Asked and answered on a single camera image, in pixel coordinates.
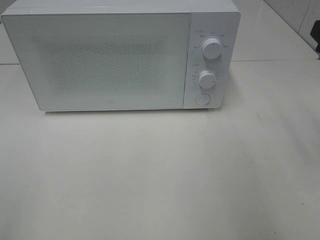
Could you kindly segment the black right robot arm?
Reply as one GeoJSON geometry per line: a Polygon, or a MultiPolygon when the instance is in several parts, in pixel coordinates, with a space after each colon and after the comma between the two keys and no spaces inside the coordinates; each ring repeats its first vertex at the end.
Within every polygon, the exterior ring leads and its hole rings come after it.
{"type": "Polygon", "coordinates": [[[316,42],[315,51],[320,54],[320,20],[316,20],[311,29],[310,36],[316,42]]]}

